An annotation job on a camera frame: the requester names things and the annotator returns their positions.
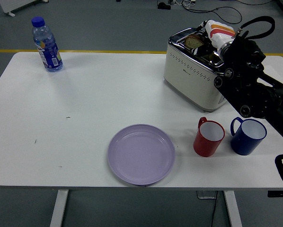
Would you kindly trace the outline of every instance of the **toaster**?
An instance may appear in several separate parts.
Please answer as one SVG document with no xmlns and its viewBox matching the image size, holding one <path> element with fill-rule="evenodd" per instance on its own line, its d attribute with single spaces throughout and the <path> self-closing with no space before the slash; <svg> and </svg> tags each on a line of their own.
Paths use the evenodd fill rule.
<svg viewBox="0 0 283 227">
<path fill-rule="evenodd" d="M 215 77 L 223 75 L 223 62 L 217 52 L 212 52 L 209 57 L 196 57 L 185 46 L 187 36 L 202 33 L 196 28 L 188 28 L 169 38 L 164 78 L 195 105 L 211 112 L 226 102 L 214 86 Z"/>
</svg>

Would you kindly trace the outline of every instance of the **table leg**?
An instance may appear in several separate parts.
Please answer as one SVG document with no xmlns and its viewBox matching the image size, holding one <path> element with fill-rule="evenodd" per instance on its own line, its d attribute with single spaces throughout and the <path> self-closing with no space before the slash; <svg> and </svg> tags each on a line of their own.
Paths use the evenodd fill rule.
<svg viewBox="0 0 283 227">
<path fill-rule="evenodd" d="M 224 191 L 231 227 L 242 227 L 234 191 Z"/>
<path fill-rule="evenodd" d="M 50 227 L 61 227 L 69 190 L 58 190 Z"/>
<path fill-rule="evenodd" d="M 14 13 L 11 13 L 11 11 L 8 12 L 7 14 L 8 14 L 9 16 L 15 17 L 15 14 L 14 14 Z"/>
</svg>

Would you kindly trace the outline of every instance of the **water bottle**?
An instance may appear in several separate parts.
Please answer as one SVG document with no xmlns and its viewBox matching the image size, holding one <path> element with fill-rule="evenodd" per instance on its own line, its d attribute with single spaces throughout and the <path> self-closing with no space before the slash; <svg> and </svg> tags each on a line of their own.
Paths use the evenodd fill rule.
<svg viewBox="0 0 283 227">
<path fill-rule="evenodd" d="M 62 59 L 55 43 L 55 38 L 50 28 L 42 17 L 34 17 L 31 20 L 32 34 L 38 52 L 41 55 L 44 66 L 49 72 L 57 72 L 62 69 Z"/>
</svg>

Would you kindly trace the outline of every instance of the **blue bottle cap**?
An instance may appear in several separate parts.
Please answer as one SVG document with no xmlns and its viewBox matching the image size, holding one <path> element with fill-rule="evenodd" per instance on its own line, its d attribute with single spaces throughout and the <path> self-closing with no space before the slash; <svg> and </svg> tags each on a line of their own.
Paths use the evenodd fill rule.
<svg viewBox="0 0 283 227">
<path fill-rule="evenodd" d="M 31 22 L 33 27 L 42 27 L 45 25 L 45 21 L 42 17 L 34 17 Z"/>
</svg>

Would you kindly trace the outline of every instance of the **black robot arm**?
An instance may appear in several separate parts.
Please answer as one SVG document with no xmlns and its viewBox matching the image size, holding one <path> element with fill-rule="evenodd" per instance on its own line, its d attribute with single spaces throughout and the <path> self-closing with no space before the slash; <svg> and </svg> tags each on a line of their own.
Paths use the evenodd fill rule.
<svg viewBox="0 0 283 227">
<path fill-rule="evenodd" d="M 242 117 L 265 118 L 283 137 L 283 84 L 264 73 L 264 58 L 254 41 L 237 36 L 223 54 L 225 72 L 214 85 Z"/>
</svg>

